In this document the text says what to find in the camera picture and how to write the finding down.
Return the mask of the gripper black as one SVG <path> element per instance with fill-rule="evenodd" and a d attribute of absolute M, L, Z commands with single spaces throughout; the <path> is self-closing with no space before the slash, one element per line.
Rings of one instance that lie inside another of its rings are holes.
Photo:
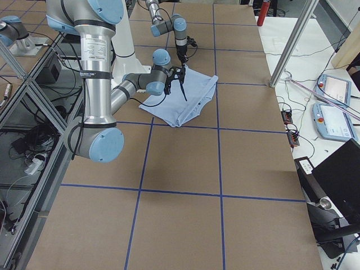
<path fill-rule="evenodd" d="M 180 62 L 187 62 L 188 61 L 187 45 L 183 45 L 183 46 L 176 45 L 176 50 L 177 50 L 177 56 L 178 56 L 178 59 L 180 60 Z"/>
<path fill-rule="evenodd" d="M 183 86 L 184 81 L 185 81 L 185 76 L 186 76 L 187 59 L 182 60 L 181 64 L 182 64 L 182 66 L 180 66 L 180 67 L 172 66 L 169 69 L 170 76 L 168 77 L 168 82 L 171 83 L 174 80 L 178 80 L 184 100 L 187 101 L 185 89 Z"/>

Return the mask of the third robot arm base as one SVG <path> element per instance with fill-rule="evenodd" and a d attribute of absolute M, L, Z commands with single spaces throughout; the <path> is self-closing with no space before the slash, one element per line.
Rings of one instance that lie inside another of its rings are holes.
<path fill-rule="evenodd" d="M 38 39 L 30 35 L 19 17 L 9 15 L 1 18 L 1 42 L 14 56 L 35 57 L 41 49 L 35 45 Z"/>

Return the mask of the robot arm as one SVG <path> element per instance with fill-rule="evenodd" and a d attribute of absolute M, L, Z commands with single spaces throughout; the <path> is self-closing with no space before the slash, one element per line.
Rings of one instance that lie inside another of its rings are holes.
<path fill-rule="evenodd" d="M 46 7 L 52 29 L 80 38 L 84 111 L 66 128 L 65 146 L 94 162 L 113 161 L 124 146 L 114 114 L 138 91 L 167 96 L 172 81 L 184 82 L 190 41 L 186 21 L 178 14 L 165 20 L 158 1 L 146 2 L 152 34 L 174 33 L 181 65 L 172 65 L 169 53 L 157 49 L 153 64 L 143 66 L 135 55 L 124 1 L 47 1 Z"/>
<path fill-rule="evenodd" d="M 162 10 L 159 6 L 160 1 L 145 1 L 146 8 L 151 16 L 151 32 L 154 37 L 159 37 L 163 34 L 173 32 L 175 39 L 175 48 L 177 50 L 178 59 L 181 65 L 185 65 L 188 61 L 188 45 L 190 44 L 190 37 L 187 35 L 187 23 L 185 18 L 179 14 L 169 16 L 169 19 L 164 19 L 160 13 Z"/>

